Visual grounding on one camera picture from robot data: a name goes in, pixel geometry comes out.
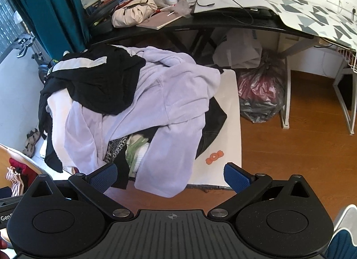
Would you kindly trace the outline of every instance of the power outlet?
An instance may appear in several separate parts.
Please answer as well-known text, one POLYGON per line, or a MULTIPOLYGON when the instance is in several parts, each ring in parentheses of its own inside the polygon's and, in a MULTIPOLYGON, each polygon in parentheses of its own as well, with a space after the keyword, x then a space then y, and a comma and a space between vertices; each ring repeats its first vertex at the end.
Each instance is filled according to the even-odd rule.
POLYGON ((338 13, 347 14, 349 12, 352 14, 353 9, 357 10, 357 6, 346 0, 327 0, 328 2, 336 5, 338 7, 338 13))

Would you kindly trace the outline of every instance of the teal curtain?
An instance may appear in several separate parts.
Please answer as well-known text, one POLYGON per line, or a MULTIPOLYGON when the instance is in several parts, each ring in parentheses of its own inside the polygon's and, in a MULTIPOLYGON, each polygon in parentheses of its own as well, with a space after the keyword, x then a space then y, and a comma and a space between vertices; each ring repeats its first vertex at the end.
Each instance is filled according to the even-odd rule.
POLYGON ((11 1, 52 58, 86 48, 90 35, 81 0, 11 1))

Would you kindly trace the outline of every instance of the sandal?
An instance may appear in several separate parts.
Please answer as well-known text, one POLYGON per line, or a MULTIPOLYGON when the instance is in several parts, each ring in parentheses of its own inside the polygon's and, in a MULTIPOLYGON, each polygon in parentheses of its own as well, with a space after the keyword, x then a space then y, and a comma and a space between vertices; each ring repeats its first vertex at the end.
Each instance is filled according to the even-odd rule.
POLYGON ((31 130, 27 135, 27 139, 25 141, 25 149, 23 150, 23 154, 27 157, 32 158, 35 153, 35 144, 40 139, 40 131, 36 128, 31 130))

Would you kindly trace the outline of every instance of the green fabric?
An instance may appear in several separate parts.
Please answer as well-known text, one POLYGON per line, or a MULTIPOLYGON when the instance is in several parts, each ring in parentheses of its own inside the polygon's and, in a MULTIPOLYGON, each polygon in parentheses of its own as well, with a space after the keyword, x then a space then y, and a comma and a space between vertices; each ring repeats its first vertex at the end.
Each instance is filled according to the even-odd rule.
POLYGON ((131 137, 129 137, 129 139, 126 142, 127 148, 125 151, 125 159, 126 162, 129 165, 130 171, 129 173, 133 172, 135 163, 136 163, 136 151, 143 146, 149 139, 148 138, 144 138, 143 136, 136 134, 133 135, 131 137))
POLYGON ((30 20, 30 29, 35 29, 52 58, 59 60, 66 50, 86 48, 90 35, 81 0, 15 0, 13 4, 26 23, 30 20))

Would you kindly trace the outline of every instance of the window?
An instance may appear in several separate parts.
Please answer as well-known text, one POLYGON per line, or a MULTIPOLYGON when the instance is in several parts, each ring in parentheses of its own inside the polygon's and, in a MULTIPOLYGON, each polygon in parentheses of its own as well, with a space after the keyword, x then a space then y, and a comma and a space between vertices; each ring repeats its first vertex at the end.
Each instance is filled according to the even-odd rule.
POLYGON ((0 0, 0 56, 10 44, 24 33, 21 24, 15 24, 14 12, 7 0, 0 0))

